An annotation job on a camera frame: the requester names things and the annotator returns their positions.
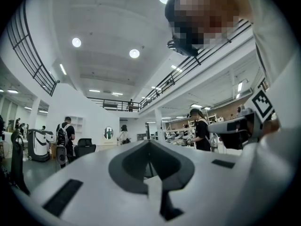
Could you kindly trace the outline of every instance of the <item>box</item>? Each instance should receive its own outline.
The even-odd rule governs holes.
[[[49,144],[51,159],[55,159],[56,142],[50,142]]]

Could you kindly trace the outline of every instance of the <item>white column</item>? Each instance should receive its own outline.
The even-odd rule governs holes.
[[[35,128],[40,101],[41,99],[37,97],[33,101],[32,111],[29,116],[29,129]]]
[[[164,142],[164,132],[162,130],[162,113],[161,110],[155,109],[156,125],[159,142]]]

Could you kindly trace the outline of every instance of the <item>mirror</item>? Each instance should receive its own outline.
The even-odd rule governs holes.
[[[104,129],[104,137],[108,140],[112,139],[113,138],[113,129],[112,127],[107,127],[106,129]]]

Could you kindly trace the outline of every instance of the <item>black chair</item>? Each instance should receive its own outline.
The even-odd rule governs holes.
[[[79,139],[78,145],[74,147],[75,157],[79,158],[81,156],[93,153],[96,150],[96,145],[92,144],[91,138],[81,138]]]
[[[19,131],[14,131],[11,135],[11,141],[13,143],[13,152],[11,159],[11,172],[10,179],[13,184],[16,184],[27,195],[30,194],[28,188],[25,185],[23,177],[23,148],[24,143],[20,137]]]

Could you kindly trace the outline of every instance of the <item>railing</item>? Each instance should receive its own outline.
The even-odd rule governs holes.
[[[228,37],[227,42],[224,44],[216,44],[211,49],[201,50],[196,57],[187,57],[182,63],[177,66],[177,69],[173,70],[166,76],[157,86],[153,89],[140,104],[141,108],[144,108],[153,100],[158,98],[161,94],[165,93],[170,87],[177,83],[181,78],[190,73],[192,70],[201,66],[204,61],[215,54],[218,50],[223,48],[228,43],[231,43],[237,36],[246,31],[251,24],[241,19],[238,24],[238,28]]]
[[[50,95],[56,81],[44,66],[33,44],[26,18],[26,0],[17,8],[7,25],[7,32],[13,50],[33,79]]]
[[[99,99],[99,98],[92,98],[92,97],[88,97],[88,98],[108,111],[138,112],[141,109],[140,103],[138,103],[138,102]]]

